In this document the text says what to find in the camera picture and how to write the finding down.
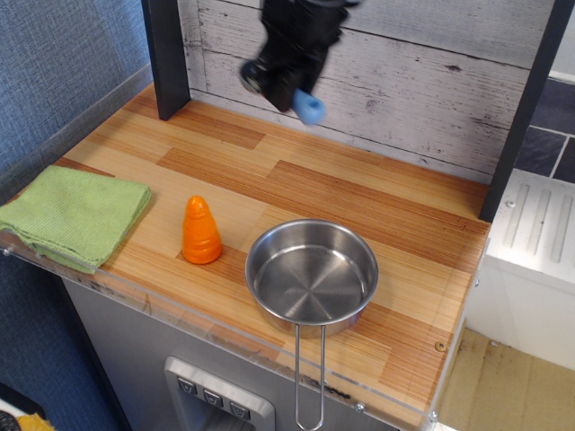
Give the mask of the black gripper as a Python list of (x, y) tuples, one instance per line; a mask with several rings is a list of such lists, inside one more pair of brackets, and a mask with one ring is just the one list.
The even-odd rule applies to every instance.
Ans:
[(290, 110), (299, 73), (300, 89), (312, 92), (330, 47), (340, 39), (349, 8), (348, 1), (264, 1), (261, 23), (267, 39), (252, 60), (260, 68), (244, 69), (246, 89), (280, 112)]

